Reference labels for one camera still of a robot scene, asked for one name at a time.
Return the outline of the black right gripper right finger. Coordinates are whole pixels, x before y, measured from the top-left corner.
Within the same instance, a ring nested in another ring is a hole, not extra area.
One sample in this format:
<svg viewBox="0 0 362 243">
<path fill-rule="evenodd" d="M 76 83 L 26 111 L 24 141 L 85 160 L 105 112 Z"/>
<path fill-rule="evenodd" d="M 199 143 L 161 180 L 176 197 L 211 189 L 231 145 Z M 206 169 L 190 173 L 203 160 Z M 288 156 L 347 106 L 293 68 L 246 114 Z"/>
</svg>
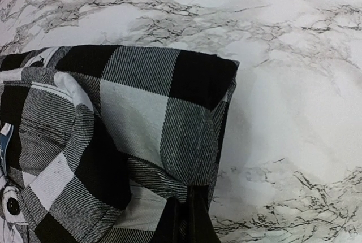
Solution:
<svg viewBox="0 0 362 243">
<path fill-rule="evenodd" d="M 188 190 L 188 242 L 220 243 L 209 216 L 208 186 Z"/>
</svg>

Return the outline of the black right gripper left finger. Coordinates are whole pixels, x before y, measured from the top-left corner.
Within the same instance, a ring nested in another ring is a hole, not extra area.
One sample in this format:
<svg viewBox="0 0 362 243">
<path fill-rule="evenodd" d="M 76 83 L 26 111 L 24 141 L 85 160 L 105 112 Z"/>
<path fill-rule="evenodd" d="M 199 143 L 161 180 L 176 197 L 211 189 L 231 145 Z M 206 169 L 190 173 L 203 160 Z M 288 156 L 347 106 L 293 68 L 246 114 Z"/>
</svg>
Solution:
<svg viewBox="0 0 362 243">
<path fill-rule="evenodd" d="M 168 198 L 154 231 L 152 242 L 185 242 L 187 234 L 188 207 L 176 197 Z"/>
</svg>

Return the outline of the black white checked shirt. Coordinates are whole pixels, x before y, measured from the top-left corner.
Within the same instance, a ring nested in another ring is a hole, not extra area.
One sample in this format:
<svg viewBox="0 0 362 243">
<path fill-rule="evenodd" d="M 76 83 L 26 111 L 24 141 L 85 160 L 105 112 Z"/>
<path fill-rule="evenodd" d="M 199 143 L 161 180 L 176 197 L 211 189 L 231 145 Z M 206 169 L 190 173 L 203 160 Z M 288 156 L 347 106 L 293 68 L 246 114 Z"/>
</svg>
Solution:
<svg viewBox="0 0 362 243">
<path fill-rule="evenodd" d="M 1 241 L 152 242 L 217 181 L 239 63 L 81 45 L 1 56 Z"/>
</svg>

